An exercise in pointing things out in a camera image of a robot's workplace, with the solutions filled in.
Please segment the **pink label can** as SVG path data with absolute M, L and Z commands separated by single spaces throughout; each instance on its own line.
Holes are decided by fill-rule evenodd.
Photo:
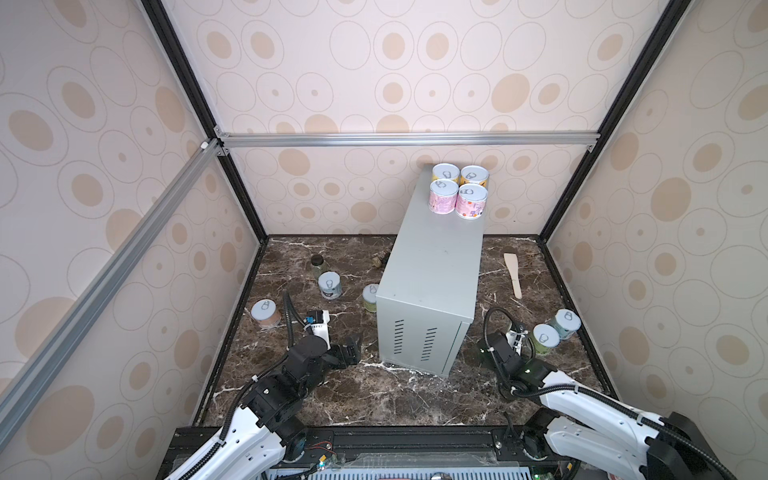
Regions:
M 482 216 L 488 199 L 488 190 L 480 184 L 467 183 L 462 185 L 456 197 L 456 214 L 468 220 Z
M 432 213 L 447 215 L 455 210 L 459 185 L 453 180 L 438 179 L 430 183 L 429 208 Z

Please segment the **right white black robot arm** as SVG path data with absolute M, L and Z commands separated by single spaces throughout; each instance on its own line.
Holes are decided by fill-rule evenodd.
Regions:
M 733 478 L 688 417 L 632 407 L 544 360 L 545 352 L 580 329 L 575 312 L 561 309 L 531 330 L 512 320 L 507 331 L 489 332 L 495 314 L 511 315 L 498 306 L 485 313 L 480 351 L 505 399 L 539 407 L 525 425 L 508 428 L 530 460 L 568 457 L 619 479 Z

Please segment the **brown label can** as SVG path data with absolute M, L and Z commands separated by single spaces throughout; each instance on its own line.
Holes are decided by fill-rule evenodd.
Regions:
M 255 324 L 262 329 L 277 326 L 281 322 L 281 314 L 277 304 L 270 299 L 262 299 L 253 304 L 250 316 Z

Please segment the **orange label can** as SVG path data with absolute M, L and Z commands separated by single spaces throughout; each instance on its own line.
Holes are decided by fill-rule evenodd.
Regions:
M 461 169 L 459 184 L 473 184 L 487 187 L 489 172 L 486 168 L 479 165 L 468 165 Z

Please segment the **yellow label can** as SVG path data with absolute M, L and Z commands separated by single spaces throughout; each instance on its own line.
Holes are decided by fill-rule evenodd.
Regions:
M 432 180 L 433 181 L 452 181 L 457 183 L 461 170 L 458 166 L 451 163 L 439 163 L 432 168 Z

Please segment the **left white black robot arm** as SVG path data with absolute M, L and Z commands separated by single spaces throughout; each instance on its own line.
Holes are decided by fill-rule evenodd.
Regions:
M 290 294 L 283 293 L 288 345 L 273 365 L 251 377 L 236 394 L 223 425 L 170 479 L 257 479 L 283 461 L 302 456 L 307 428 L 297 418 L 304 400 L 329 372 L 357 365 L 362 337 L 353 334 L 342 344 L 314 331 L 327 320 L 298 315 Z

